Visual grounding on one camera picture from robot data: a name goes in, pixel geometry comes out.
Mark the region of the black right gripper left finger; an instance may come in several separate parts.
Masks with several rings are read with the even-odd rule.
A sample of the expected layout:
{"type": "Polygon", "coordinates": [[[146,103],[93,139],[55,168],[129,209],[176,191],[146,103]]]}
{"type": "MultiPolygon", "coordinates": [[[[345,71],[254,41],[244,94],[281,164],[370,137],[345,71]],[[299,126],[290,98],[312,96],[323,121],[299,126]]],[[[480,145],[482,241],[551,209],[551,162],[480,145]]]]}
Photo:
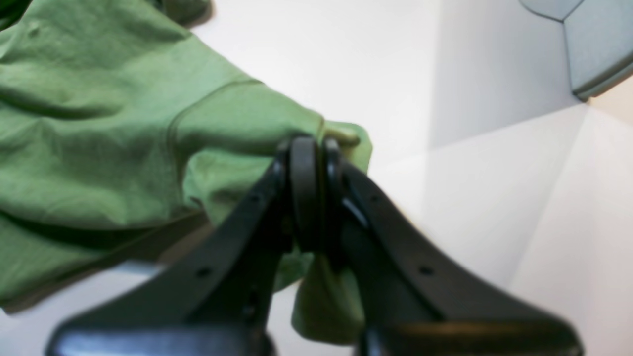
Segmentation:
{"type": "Polygon", "coordinates": [[[267,320],[293,234],[314,225],[316,140],[280,145],[271,166],[201,245],[149,281],[66,320],[47,356],[275,356],[267,320]]]}

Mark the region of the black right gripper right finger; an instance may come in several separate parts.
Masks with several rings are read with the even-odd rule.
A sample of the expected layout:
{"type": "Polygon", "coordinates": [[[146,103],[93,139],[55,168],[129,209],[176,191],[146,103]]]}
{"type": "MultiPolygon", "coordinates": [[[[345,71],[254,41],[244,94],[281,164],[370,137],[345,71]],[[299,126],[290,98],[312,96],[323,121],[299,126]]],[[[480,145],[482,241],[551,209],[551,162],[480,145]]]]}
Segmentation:
{"type": "Polygon", "coordinates": [[[443,253],[344,156],[322,144],[324,248],[351,269],[360,356],[581,356],[565,320],[501,291],[443,253]]]}

